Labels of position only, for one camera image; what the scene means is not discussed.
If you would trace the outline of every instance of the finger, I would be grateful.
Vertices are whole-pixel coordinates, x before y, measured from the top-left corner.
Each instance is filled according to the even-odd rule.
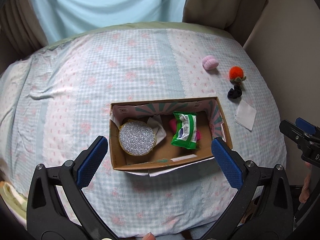
[[[305,162],[304,165],[305,165],[309,170],[311,170],[311,167],[312,167],[311,163]]]
[[[308,189],[309,186],[310,186],[310,177],[311,177],[311,174],[309,173],[306,178],[304,179],[304,183],[303,183],[303,188],[304,189]]]
[[[299,196],[299,201],[301,203],[305,203],[308,200],[309,197],[310,197],[309,189],[304,189],[304,190],[301,191],[301,194]]]
[[[302,195],[302,193],[301,193],[300,196],[299,196],[299,202],[302,203],[302,204],[304,204],[304,203],[307,202],[307,200],[304,198],[304,196]]]
[[[142,240],[156,240],[156,237],[150,232],[148,234],[146,234]]]

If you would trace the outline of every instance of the pink object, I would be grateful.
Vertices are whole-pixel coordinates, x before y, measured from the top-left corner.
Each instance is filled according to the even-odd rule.
[[[177,132],[177,120],[175,118],[171,119],[169,121],[169,126],[170,126],[170,128],[171,128],[173,133]],[[200,134],[200,132],[198,130],[197,130],[196,134],[197,134],[197,141],[198,141],[198,140],[201,139],[201,134]]]
[[[205,70],[211,70],[216,68],[219,65],[218,60],[215,59],[214,56],[209,55],[203,58],[202,60],[202,66]]]

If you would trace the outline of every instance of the cardboard box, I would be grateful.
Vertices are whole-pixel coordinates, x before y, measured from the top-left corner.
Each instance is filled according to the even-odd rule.
[[[201,133],[201,139],[197,141],[197,149],[188,150],[171,145],[174,133],[168,122],[174,118],[172,114],[174,111],[197,113],[196,127]],[[163,128],[167,133],[166,137],[147,155],[132,156],[124,152],[118,139],[120,126],[128,119],[147,122],[148,118],[154,114],[160,114]],[[211,141],[217,136],[222,137],[232,148],[228,125],[217,97],[111,104],[109,149],[114,170],[148,171],[156,169],[159,171],[161,168],[169,169],[212,158]]]

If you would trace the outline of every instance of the bed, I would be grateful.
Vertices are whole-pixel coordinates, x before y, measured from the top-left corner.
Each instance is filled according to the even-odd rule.
[[[216,71],[203,69],[207,55],[218,59]],[[247,76],[242,99],[257,110],[251,132],[235,122],[240,100],[227,99],[234,65]],[[233,149],[244,160],[285,166],[276,103],[241,45],[222,30],[154,22],[90,31],[11,64],[0,79],[0,169],[27,197],[38,163],[61,165],[98,135],[108,138],[111,103],[209,96],[218,96]],[[119,237],[151,231],[181,239],[175,234],[189,228],[206,231],[236,190],[214,160],[148,177],[114,171],[107,154],[83,192]]]

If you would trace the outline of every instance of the white cloth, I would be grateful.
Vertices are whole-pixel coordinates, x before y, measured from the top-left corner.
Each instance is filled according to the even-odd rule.
[[[252,131],[256,113],[256,109],[249,106],[246,101],[241,100],[236,111],[236,122],[247,128],[249,131]]]
[[[154,115],[153,118],[150,117],[148,119],[147,124],[151,126],[151,128],[153,129],[153,132],[156,135],[156,145],[157,145],[167,135],[167,133],[162,127],[162,121],[161,121],[160,115]]]

